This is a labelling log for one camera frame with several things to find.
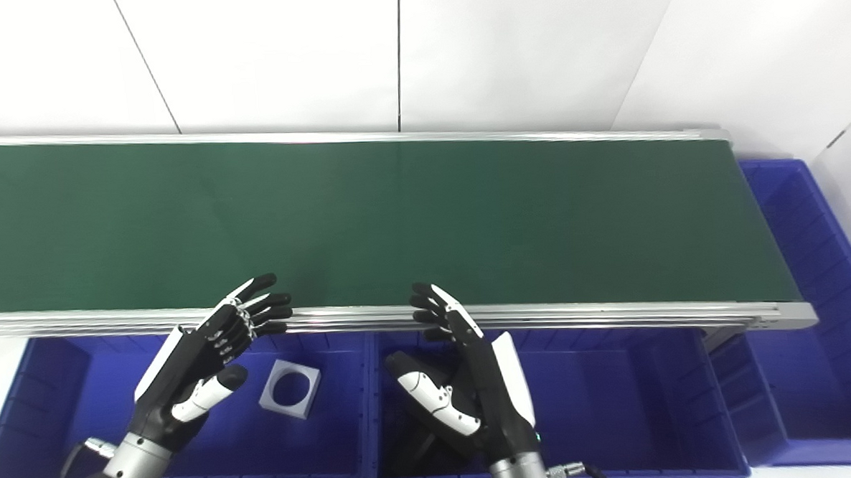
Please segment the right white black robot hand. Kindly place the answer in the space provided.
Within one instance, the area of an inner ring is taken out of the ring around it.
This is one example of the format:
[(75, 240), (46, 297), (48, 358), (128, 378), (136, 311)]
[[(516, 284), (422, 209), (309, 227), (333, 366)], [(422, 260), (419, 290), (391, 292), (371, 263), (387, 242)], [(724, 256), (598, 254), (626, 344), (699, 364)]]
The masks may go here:
[(415, 283), (410, 305), (413, 319), (427, 325), (427, 340), (456, 346), (469, 384), (458, 388), (431, 365), (394, 352), (384, 364), (399, 387), (448, 435), (467, 440), (489, 463), (536, 453), (534, 409), (511, 334), (489, 339), (468, 310), (436, 284)]

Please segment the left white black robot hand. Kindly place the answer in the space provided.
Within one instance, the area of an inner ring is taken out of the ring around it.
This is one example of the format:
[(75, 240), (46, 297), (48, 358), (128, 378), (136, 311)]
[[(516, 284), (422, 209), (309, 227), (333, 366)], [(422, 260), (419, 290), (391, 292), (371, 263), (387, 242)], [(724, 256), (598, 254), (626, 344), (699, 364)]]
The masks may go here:
[(201, 406), (193, 394), (210, 385), (231, 395), (244, 384), (245, 369), (236, 359), (256, 338), (284, 333), (293, 314), (290, 294), (274, 294), (274, 284), (273, 273), (256, 276), (222, 298), (193, 329), (174, 326), (137, 383), (129, 444), (178, 453), (210, 414), (210, 406)]

